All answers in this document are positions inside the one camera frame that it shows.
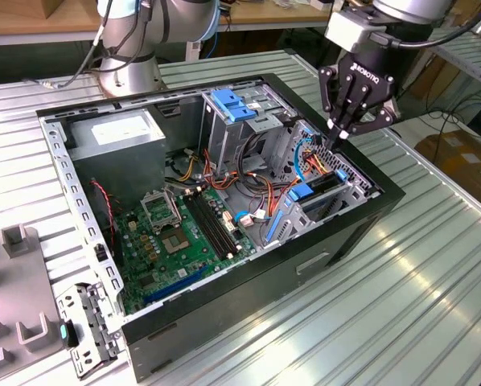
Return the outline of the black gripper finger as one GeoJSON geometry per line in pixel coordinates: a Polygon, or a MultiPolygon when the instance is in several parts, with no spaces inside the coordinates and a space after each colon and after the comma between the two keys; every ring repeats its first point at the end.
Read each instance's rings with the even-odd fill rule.
{"type": "Polygon", "coordinates": [[[342,140],[350,136],[360,136],[378,129],[383,129],[398,120],[394,100],[393,82],[369,83],[351,86],[343,101],[343,114],[339,119],[342,140]]]}
{"type": "Polygon", "coordinates": [[[341,133],[352,119],[348,100],[352,74],[347,66],[326,66],[319,69],[319,85],[323,111],[328,114],[327,148],[337,150],[343,141],[341,133]]]}

